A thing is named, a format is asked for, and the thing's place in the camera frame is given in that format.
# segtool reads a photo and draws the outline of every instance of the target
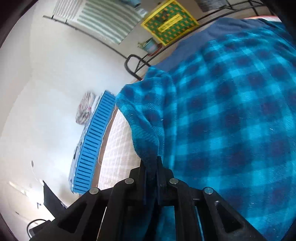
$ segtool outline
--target yellow frame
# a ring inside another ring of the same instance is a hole
[[[145,24],[151,19],[153,18],[156,14],[158,14],[162,9],[164,9],[166,6],[170,5],[172,2],[175,2],[180,8],[184,9],[186,11],[186,14],[188,14],[188,16],[190,18],[193,19],[193,22],[196,23],[196,26],[191,27],[189,29],[186,29],[182,34],[178,35],[176,38],[172,39],[170,42],[165,43],[164,41],[162,41],[156,34],[154,34],[148,27],[145,26]],[[171,42],[174,42],[175,40],[177,40],[178,38],[182,37],[183,35],[185,35],[186,33],[190,32],[191,30],[197,28],[199,26],[199,23],[196,21],[196,19],[194,17],[192,17],[192,15],[187,11],[186,8],[184,8],[178,1],[176,0],[168,0],[167,2],[164,2],[161,5],[158,5],[155,9],[152,10],[152,14],[149,15],[144,22],[141,23],[141,26],[146,29],[148,32],[150,32],[155,38],[157,38],[163,45],[169,45]]]

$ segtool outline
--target gray oval object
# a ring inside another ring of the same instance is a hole
[[[97,194],[99,192],[99,189],[98,188],[91,188],[90,190],[89,190],[89,193],[90,194]]]
[[[214,192],[213,188],[205,188],[204,191],[206,194],[212,194]]]
[[[178,182],[179,182],[179,180],[177,178],[171,178],[170,179],[171,184],[177,184]]]
[[[127,178],[127,179],[124,180],[124,182],[125,182],[126,184],[132,184],[134,181],[133,181],[132,178]]]

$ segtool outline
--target black device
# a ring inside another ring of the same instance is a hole
[[[174,206],[176,241],[266,241],[266,239],[215,190],[189,187],[157,158],[154,213]],[[147,173],[143,162],[129,178],[113,188],[92,188],[52,222],[47,222],[31,241],[120,241],[129,207],[145,208]],[[282,241],[296,240],[295,222]],[[153,225],[145,240],[153,240]]]

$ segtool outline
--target yellow label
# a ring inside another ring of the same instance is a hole
[[[167,29],[169,29],[171,26],[173,26],[174,24],[176,24],[177,22],[179,22],[182,19],[183,19],[183,17],[181,16],[181,14],[177,13],[175,16],[173,16],[168,21],[166,21],[163,25],[161,25],[158,28],[158,31],[163,33],[164,31],[166,31]]]

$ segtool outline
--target striped curtain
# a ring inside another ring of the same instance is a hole
[[[53,15],[90,29],[102,39],[120,44],[147,13],[119,0],[58,0]]]

